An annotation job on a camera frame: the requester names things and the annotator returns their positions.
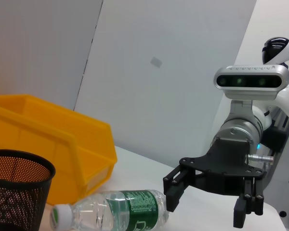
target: water bottle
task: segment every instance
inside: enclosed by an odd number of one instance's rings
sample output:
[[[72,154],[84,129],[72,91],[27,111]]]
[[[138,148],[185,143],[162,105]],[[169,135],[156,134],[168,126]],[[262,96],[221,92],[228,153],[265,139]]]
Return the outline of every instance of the water bottle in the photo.
[[[109,191],[52,208],[54,231],[147,231],[166,223],[165,196],[156,190]]]

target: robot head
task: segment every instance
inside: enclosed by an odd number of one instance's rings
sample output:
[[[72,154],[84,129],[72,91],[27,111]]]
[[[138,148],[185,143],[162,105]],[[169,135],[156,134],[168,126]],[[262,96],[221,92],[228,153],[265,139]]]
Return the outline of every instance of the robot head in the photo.
[[[275,37],[267,40],[262,49],[263,64],[283,65],[289,60],[289,39]]]

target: metal connector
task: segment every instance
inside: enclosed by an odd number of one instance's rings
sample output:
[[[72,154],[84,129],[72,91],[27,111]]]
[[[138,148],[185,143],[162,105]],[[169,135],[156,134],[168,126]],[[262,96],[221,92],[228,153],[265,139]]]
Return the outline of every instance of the metal connector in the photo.
[[[253,154],[253,155],[248,155],[248,161],[257,161],[257,162],[269,163],[270,165],[273,165],[274,157],[267,156],[267,155]]]

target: white backdrop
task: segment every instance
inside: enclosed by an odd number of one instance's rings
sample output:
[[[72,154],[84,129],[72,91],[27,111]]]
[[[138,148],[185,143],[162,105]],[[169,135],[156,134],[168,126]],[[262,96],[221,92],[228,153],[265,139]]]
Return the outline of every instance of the white backdrop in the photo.
[[[0,94],[73,109],[102,0],[0,0]]]
[[[214,73],[234,64],[255,1],[105,0],[76,110],[164,164],[203,155],[222,97]]]

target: silver metal cylinder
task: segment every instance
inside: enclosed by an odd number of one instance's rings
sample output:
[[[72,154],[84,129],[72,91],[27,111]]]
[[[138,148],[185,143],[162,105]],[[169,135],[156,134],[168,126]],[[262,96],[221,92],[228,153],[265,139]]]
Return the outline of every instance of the silver metal cylinder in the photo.
[[[251,154],[251,155],[248,155],[248,161],[259,161],[259,162],[270,163],[270,165],[272,165],[274,163],[274,157],[266,156],[266,155]]]
[[[250,153],[256,153],[261,138],[255,126],[243,119],[233,119],[225,122],[215,137],[222,140],[248,142]]]

